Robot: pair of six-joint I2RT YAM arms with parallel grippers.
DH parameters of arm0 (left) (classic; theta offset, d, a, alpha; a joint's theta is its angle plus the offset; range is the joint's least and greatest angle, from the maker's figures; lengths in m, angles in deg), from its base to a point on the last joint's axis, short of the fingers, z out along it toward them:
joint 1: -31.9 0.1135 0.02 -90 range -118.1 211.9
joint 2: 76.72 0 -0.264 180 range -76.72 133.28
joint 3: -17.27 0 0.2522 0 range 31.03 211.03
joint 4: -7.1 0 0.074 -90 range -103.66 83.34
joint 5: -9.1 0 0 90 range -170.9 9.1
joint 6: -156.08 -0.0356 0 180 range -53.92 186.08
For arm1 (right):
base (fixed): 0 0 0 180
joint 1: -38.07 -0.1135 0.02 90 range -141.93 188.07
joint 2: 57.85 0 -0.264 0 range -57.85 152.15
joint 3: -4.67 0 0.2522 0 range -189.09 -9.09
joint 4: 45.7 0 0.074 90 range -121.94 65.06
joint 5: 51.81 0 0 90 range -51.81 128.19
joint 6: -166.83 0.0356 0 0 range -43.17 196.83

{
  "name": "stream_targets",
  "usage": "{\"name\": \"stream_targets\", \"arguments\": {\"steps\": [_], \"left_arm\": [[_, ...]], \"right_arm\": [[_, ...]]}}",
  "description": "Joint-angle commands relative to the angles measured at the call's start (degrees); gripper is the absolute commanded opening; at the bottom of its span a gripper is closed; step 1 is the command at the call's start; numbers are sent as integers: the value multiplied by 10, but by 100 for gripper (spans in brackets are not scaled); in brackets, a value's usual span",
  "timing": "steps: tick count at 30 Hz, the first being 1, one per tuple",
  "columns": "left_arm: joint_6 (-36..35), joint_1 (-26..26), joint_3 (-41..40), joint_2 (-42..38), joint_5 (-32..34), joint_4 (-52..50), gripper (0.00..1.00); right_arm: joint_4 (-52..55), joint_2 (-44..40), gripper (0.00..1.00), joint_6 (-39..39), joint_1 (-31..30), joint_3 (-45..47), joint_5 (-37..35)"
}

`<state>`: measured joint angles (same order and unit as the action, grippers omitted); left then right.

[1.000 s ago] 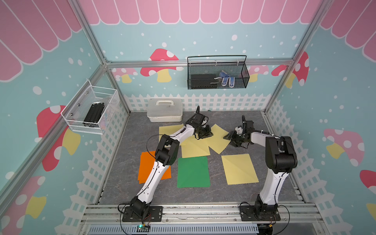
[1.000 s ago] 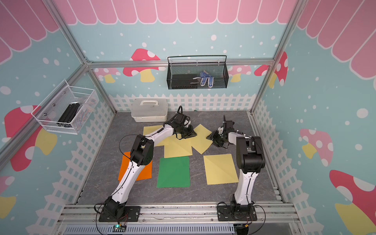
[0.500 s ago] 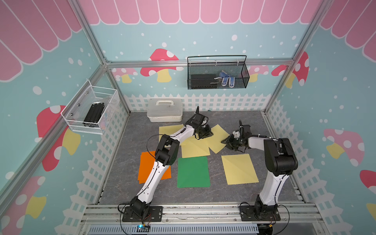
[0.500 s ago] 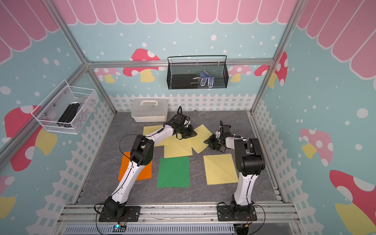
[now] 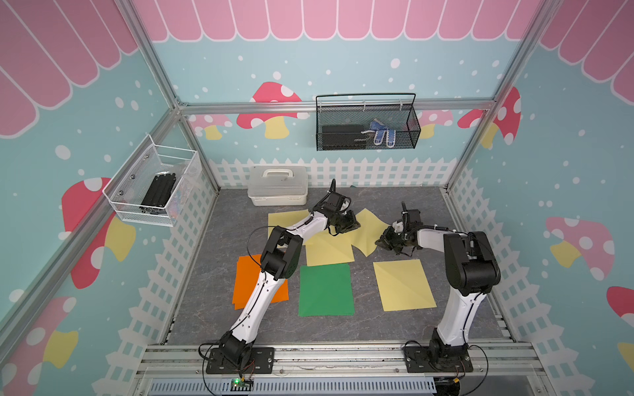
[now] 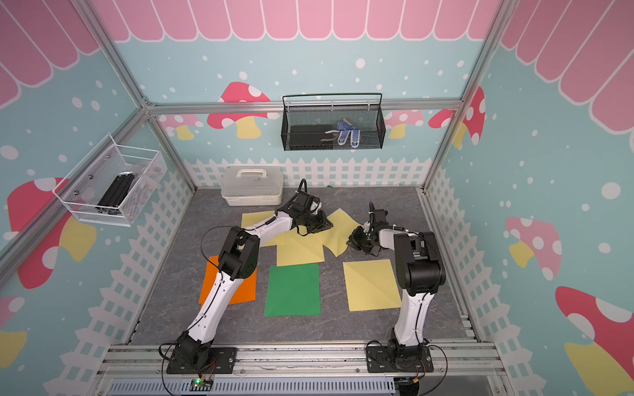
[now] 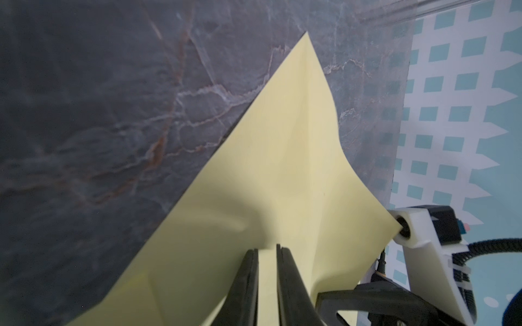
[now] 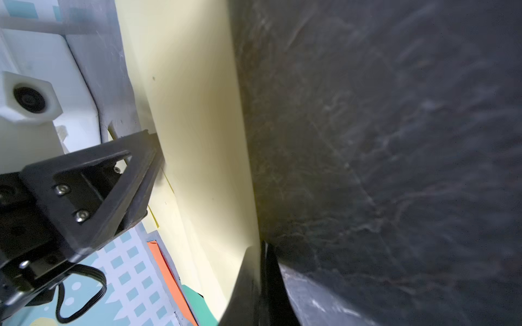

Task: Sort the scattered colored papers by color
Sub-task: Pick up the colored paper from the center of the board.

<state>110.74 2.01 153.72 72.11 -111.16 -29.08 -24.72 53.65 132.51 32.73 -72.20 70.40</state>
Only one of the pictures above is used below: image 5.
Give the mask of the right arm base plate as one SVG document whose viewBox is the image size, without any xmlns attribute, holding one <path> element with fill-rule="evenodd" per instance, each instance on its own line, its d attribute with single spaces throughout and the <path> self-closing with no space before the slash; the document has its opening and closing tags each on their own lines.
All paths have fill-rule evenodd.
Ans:
<svg viewBox="0 0 634 396">
<path fill-rule="evenodd" d="M 472 359 L 464 346 L 427 347 L 407 345 L 402 348 L 408 373 L 448 373 L 461 376 L 472 373 Z"/>
</svg>

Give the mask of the orange paper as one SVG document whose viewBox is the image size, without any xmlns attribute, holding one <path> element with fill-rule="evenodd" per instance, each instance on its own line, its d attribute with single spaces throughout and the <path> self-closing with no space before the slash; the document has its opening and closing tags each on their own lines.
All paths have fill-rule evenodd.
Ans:
<svg viewBox="0 0 634 396">
<path fill-rule="evenodd" d="M 234 292 L 232 304 L 235 310 L 242 310 L 246 307 L 251 297 L 257 281 L 259 279 L 260 267 L 251 257 L 240 257 L 236 263 L 236 275 L 234 280 Z M 280 289 L 272 299 L 272 303 L 280 303 L 289 300 L 289 288 L 284 280 Z"/>
</svg>

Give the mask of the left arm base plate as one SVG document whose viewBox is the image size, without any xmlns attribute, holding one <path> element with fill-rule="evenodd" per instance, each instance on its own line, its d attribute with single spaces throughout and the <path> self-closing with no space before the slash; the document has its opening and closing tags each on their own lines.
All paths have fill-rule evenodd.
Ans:
<svg viewBox="0 0 634 396">
<path fill-rule="evenodd" d="M 244 368 L 239 369 L 222 356 L 217 347 L 213 347 L 208 353 L 205 371 L 208 375 L 272 374 L 275 351 L 273 347 L 256 347 L 251 351 L 250 360 Z"/>
</svg>

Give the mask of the small green paper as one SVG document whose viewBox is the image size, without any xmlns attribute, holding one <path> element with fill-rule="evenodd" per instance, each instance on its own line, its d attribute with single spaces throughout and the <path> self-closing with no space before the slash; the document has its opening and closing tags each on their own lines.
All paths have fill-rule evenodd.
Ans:
<svg viewBox="0 0 634 396">
<path fill-rule="evenodd" d="M 300 269 L 300 317 L 355 314 L 350 266 L 346 263 Z"/>
</svg>

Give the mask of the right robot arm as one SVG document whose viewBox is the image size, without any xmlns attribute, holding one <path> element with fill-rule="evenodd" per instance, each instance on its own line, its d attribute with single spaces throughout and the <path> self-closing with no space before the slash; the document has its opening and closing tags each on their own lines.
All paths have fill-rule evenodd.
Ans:
<svg viewBox="0 0 634 396">
<path fill-rule="evenodd" d="M 427 346 L 413 340 L 402 348 L 409 373 L 455 373 L 473 371 L 469 334 L 480 304 L 500 283 L 501 271 L 490 241 L 483 231 L 459 231 L 424 224 L 420 211 L 402 206 L 402 219 L 389 226 L 376 241 L 388 251 L 402 254 L 432 249 L 444 254 L 445 273 L 451 287 L 440 324 Z"/>
</svg>

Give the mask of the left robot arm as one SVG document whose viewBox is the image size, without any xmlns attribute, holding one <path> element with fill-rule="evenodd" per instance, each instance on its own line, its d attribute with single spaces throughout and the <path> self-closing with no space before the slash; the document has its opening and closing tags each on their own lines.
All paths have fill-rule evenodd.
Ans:
<svg viewBox="0 0 634 396">
<path fill-rule="evenodd" d="M 297 269 L 303 243 L 323 231 L 338 236 L 361 227 L 351 204 L 351 198 L 337 192 L 337 183 L 332 180 L 326 195 L 307 217 L 288 228 L 267 227 L 270 234 L 257 261 L 259 277 L 246 307 L 219 341 L 208 344 L 240 375 L 254 365 L 251 355 L 259 326 L 274 295 Z"/>
</svg>

